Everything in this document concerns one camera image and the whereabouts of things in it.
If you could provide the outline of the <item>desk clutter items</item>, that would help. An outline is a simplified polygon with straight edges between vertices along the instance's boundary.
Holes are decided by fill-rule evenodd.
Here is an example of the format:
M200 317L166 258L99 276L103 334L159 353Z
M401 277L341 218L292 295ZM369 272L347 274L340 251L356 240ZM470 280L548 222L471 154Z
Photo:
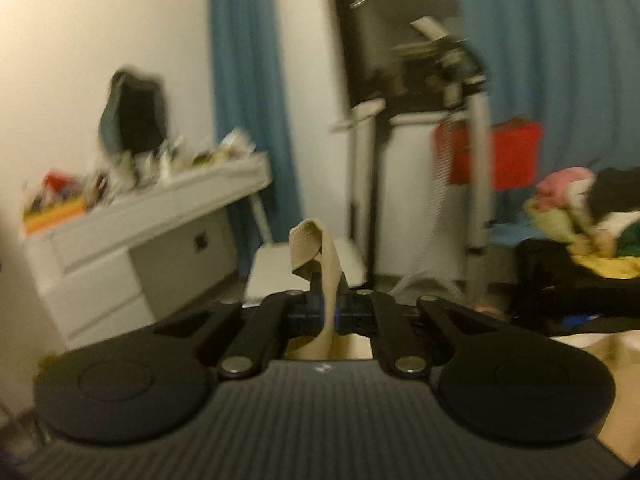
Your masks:
M234 128L218 143L205 139L193 153L186 149L183 136L175 136L160 142L154 151L117 154L107 167L88 174L51 169L38 188L23 186L23 233L34 235L114 202L118 196L168 185L183 174L244 160L256 153L250 134Z

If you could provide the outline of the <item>silver metal stand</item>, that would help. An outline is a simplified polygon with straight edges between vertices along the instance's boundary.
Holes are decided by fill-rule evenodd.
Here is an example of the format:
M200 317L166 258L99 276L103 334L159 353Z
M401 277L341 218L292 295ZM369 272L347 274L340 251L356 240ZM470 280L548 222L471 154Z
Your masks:
M434 281L468 307L485 301L488 291L486 250L491 230L494 200L494 150L489 118L489 98L485 91L486 70L478 54L462 40L454 38L437 18L423 15L410 26L425 40L399 50L411 55L424 50L435 58L437 76L442 80L442 119L430 137L432 187L428 211L423 219L424 235L416 242L418 251L406 273L390 294L397 296L424 274L435 235L440 226L447 190L454 185L454 162L466 161L469 190L466 227L465 288L453 280L436 276ZM378 211L380 210L381 151L386 136L393 133L397 114L379 98L362 101L352 108L340 128L349 133L350 173L349 246L362 271L360 288L375 285L378 258Z

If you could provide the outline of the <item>white desk with drawers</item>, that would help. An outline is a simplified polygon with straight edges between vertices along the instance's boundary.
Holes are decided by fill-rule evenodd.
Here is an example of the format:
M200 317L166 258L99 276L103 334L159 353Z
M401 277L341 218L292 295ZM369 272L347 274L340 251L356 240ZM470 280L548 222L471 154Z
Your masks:
M258 153L24 235L39 298L65 348L152 324L235 274L227 208L257 200L271 182L269 159Z

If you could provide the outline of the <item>pile of mixed clothes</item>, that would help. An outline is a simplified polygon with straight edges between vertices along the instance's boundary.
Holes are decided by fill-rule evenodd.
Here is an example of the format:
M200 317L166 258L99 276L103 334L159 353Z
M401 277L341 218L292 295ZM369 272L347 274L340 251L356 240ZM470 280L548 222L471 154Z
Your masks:
M516 315L639 315L637 167L558 171L524 210L540 235L515 248Z

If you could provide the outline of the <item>tan printed t-shirt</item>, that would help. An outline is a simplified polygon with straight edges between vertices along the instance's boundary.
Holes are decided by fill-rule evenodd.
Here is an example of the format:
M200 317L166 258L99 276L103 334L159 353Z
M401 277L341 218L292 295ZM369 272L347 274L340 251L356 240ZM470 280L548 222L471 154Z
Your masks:
M363 336L340 336L334 330L338 284L343 275L330 231L316 219L306 219L290 231L292 273L306 280L310 289L322 293L324 323L319 336L308 344L303 339L288 343L285 357L297 361L370 360L370 340Z

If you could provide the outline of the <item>red bag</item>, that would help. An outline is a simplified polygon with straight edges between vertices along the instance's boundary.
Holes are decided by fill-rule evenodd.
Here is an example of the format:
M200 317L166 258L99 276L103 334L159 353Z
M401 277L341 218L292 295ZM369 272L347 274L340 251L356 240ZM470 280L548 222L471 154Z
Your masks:
M541 125L521 117L492 128L492 182L496 191L527 188L535 183L538 144L543 134ZM470 147L465 123L456 122L452 128L450 184L466 185L471 182Z

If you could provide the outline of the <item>blue curtain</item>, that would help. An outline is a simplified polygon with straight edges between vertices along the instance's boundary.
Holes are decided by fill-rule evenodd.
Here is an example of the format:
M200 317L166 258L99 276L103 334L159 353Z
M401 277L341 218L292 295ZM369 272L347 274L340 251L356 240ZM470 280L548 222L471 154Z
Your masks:
M459 0L488 67L491 115L539 120L541 172L639 161L639 0ZM216 126L247 130L271 158L265 196L286 240L314 217L346 220L348 113L332 0L209 0Z

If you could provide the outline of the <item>dark framed desk mirror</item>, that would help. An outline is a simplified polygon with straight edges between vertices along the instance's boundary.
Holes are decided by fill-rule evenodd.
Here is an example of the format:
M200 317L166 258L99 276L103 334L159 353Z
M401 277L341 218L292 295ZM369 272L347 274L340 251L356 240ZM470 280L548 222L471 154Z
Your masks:
M99 122L99 134L108 156L158 152L168 137L163 81L145 77L130 67L116 70Z

